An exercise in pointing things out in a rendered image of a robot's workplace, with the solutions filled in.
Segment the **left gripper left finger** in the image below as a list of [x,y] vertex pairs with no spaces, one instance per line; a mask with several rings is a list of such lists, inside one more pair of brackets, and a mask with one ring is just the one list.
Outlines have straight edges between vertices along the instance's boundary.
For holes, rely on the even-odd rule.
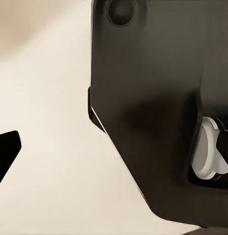
[[22,149],[18,131],[0,134],[0,183]]

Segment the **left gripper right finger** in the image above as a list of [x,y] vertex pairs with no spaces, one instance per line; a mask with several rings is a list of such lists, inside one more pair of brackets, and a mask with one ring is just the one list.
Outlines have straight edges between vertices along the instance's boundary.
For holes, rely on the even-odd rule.
[[228,164],[228,130],[221,130],[216,143],[216,148]]

